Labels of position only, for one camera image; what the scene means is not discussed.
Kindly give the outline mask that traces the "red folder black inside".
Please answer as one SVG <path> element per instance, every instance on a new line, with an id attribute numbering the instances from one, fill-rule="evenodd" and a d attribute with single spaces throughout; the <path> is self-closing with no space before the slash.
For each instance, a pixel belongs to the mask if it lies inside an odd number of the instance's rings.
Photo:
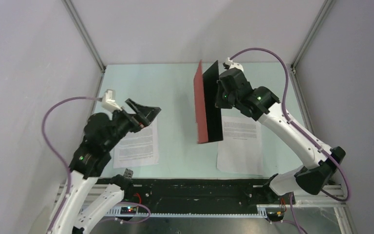
<path id="1" fill-rule="evenodd" d="M 203 70 L 199 62 L 193 78 L 197 143 L 205 144 L 223 140 L 221 109 L 215 106 L 218 90 L 219 63 L 215 61 Z"/>

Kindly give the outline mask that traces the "printed paper sheet top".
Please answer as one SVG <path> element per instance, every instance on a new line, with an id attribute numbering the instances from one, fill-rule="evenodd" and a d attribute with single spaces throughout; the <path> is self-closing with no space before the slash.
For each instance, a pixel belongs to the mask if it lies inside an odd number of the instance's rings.
<path id="1" fill-rule="evenodd" d="M 137 133 L 128 133 L 114 148 L 113 168 L 158 164 L 157 121 Z"/>

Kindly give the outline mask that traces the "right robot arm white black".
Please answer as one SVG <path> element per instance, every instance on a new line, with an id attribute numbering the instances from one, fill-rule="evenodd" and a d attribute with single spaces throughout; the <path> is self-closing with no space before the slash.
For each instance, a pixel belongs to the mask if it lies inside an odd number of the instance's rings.
<path id="1" fill-rule="evenodd" d="M 303 190 L 317 195 L 336 172 L 346 152 L 332 148 L 290 117 L 280 99 L 268 88 L 252 88 L 244 72 L 231 68 L 219 75 L 215 106 L 236 108 L 246 117 L 275 133 L 301 160 L 302 166 L 284 174 L 275 174 L 263 186 L 264 199 L 278 203 L 284 194 Z"/>

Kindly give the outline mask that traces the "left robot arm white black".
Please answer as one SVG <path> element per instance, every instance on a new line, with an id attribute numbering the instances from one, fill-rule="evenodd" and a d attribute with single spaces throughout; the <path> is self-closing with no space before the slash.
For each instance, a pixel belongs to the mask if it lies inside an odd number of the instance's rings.
<path id="1" fill-rule="evenodd" d="M 106 212 L 116 204 L 129 203 L 134 198 L 132 180 L 123 175 L 114 176 L 104 192 L 86 209 L 81 209 L 87 195 L 99 180 L 111 159 L 111 150 L 128 133 L 138 133 L 150 126 L 161 108 L 144 106 L 131 100 L 125 103 L 134 111 L 132 114 L 119 107 L 111 98 L 97 98 L 104 109 L 111 112 L 92 114 L 84 127 L 82 142 L 67 164 L 65 159 L 49 142 L 44 140 L 66 168 L 65 187 L 51 214 L 48 234 L 89 234 L 101 221 Z"/>

